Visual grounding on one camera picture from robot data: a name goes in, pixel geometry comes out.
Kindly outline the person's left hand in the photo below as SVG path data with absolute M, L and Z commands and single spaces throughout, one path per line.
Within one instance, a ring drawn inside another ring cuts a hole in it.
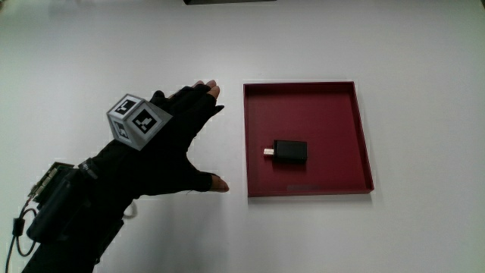
M 198 170 L 187 158 L 199 131 L 224 108 L 217 104 L 219 94 L 215 80 L 198 81 L 168 97 L 156 91 L 150 102 L 173 117 L 140 151 L 114 144 L 103 167 L 106 177 L 133 197 L 184 190 L 226 193 L 227 182 L 216 174 Z

